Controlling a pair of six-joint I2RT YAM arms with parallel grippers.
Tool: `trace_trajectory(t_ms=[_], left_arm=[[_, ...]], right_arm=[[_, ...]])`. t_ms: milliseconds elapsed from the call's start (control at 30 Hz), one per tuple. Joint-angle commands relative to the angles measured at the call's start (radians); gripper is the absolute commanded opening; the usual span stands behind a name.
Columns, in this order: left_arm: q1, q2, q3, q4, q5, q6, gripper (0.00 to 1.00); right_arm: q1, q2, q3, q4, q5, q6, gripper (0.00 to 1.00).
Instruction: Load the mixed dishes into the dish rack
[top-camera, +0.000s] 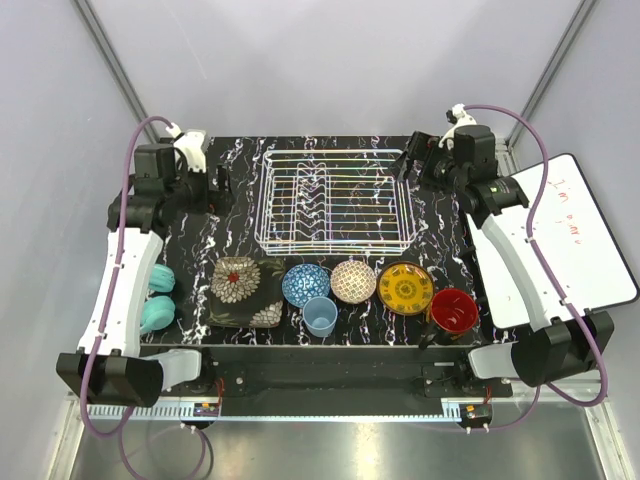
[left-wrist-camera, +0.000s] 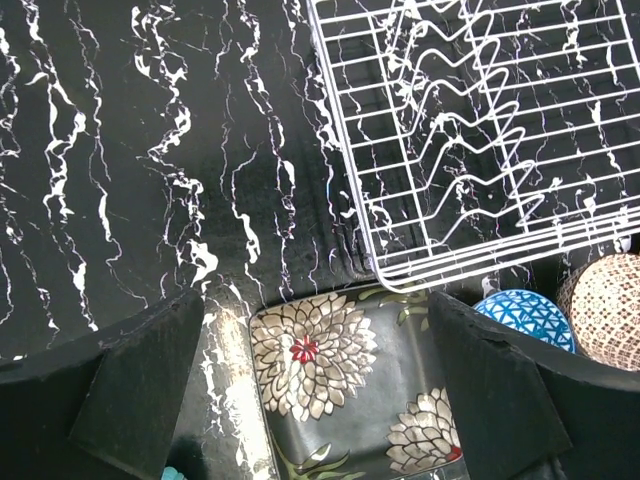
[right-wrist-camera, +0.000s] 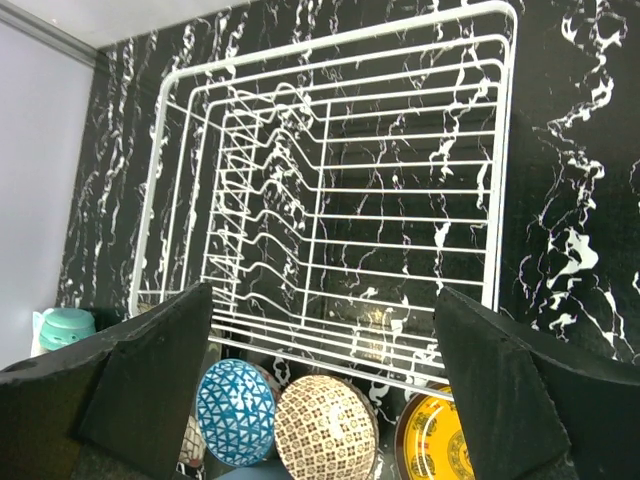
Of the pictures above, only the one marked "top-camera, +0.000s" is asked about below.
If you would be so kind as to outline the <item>white wire dish rack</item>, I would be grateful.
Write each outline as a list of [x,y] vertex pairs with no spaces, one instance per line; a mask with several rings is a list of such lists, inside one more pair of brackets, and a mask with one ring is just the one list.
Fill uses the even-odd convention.
[[270,256],[399,256],[417,236],[398,149],[269,150],[255,239]]

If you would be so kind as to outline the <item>black floral square plate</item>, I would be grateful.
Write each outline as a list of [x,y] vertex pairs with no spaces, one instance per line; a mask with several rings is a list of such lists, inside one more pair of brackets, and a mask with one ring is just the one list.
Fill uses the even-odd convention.
[[229,328],[271,329],[283,316],[280,258],[221,257],[214,266],[209,323]]

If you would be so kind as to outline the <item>beige patterned bowl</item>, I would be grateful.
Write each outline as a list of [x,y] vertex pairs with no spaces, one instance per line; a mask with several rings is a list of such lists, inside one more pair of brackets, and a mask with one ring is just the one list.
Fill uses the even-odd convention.
[[339,263],[330,276],[333,294],[348,304],[368,300],[376,290],[376,275],[365,262],[347,260]]

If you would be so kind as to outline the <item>blue patterned bowl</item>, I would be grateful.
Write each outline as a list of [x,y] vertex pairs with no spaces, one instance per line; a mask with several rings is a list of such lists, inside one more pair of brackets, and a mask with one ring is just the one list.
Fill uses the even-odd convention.
[[300,264],[291,268],[282,281],[282,292],[287,302],[302,308],[310,299],[327,297],[330,279],[327,271],[319,265]]

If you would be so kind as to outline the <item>light blue plastic cup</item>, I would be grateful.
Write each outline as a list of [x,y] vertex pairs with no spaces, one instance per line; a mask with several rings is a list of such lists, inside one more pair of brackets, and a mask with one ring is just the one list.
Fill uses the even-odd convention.
[[338,317],[336,304],[328,297],[314,297],[305,303],[303,322],[315,337],[326,338],[335,328]]

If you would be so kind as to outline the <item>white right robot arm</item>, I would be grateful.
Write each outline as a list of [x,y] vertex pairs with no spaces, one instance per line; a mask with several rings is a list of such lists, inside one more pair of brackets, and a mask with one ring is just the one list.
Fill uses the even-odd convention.
[[472,350],[468,363],[454,371],[455,387],[472,397],[486,389],[492,378],[516,378],[539,387],[591,370],[599,373],[601,385],[607,385],[602,353],[613,333],[613,321],[606,313],[579,313],[542,260],[541,269],[571,318],[562,321],[546,313],[543,289],[525,262],[526,248],[535,257],[541,255],[533,225],[525,224],[522,239],[506,227],[508,214],[532,215],[537,205],[514,177],[499,174],[495,147],[495,135],[485,125],[456,126],[443,136],[416,131],[390,168],[396,180],[405,180],[414,164],[420,163],[420,186],[455,195],[462,211],[497,251],[527,312],[528,334],[515,342]]

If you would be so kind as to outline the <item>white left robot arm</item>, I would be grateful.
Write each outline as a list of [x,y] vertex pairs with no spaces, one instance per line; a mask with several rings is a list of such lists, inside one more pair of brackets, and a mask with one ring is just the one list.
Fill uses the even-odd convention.
[[173,288],[152,277],[168,228],[182,214],[214,212],[230,195],[224,169],[221,189],[209,182],[208,146],[203,133],[190,132],[139,145],[125,162],[121,192],[108,208],[108,253],[93,313],[75,352],[56,363],[58,376],[89,404],[151,407],[180,383],[196,396],[215,386],[216,372],[198,353],[140,355],[141,335],[170,321],[171,300],[146,297],[150,287]]

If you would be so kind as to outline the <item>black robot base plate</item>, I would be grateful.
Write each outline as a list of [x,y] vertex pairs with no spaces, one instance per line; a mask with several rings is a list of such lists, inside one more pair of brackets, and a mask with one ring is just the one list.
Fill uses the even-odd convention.
[[225,417],[421,416],[441,400],[509,398],[499,379],[474,380],[468,348],[416,346],[200,346],[200,378],[178,397],[222,395]]

